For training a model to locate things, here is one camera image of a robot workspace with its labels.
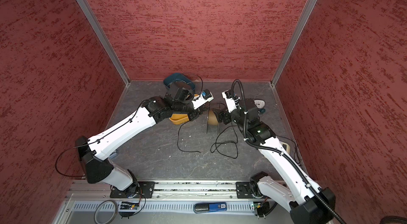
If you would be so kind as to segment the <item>grey cable spool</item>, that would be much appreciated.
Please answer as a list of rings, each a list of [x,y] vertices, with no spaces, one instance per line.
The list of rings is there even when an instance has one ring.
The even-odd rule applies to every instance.
[[[219,122],[215,116],[214,113],[214,108],[211,107],[211,105],[208,105],[208,111],[207,111],[207,125],[206,125],[206,133],[209,132],[216,132],[216,134],[219,134],[219,129],[220,125]]]

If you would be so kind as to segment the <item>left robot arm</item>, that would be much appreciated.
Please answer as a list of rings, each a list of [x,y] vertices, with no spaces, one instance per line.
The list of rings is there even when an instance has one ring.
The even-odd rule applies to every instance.
[[[81,136],[75,141],[78,157],[88,183],[103,182],[113,188],[113,195],[121,198],[139,198],[142,190],[134,174],[115,164],[109,157],[124,143],[144,130],[169,119],[173,114],[186,114],[190,121],[206,110],[205,104],[213,100],[210,90],[195,95],[190,84],[175,81],[164,97],[143,100],[127,118],[91,138]]]

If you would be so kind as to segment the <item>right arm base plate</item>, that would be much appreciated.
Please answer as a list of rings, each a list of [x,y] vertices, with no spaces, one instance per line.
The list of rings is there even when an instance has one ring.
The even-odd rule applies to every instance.
[[[236,182],[235,185],[238,199],[255,198],[255,186],[253,182]]]

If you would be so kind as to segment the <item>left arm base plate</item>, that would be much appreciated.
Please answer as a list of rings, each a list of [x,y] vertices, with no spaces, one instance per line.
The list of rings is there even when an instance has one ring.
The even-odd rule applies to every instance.
[[[154,192],[156,183],[153,181],[134,182],[128,188],[119,190],[116,187],[111,187],[110,198],[112,199],[140,199],[145,197],[150,199]]]

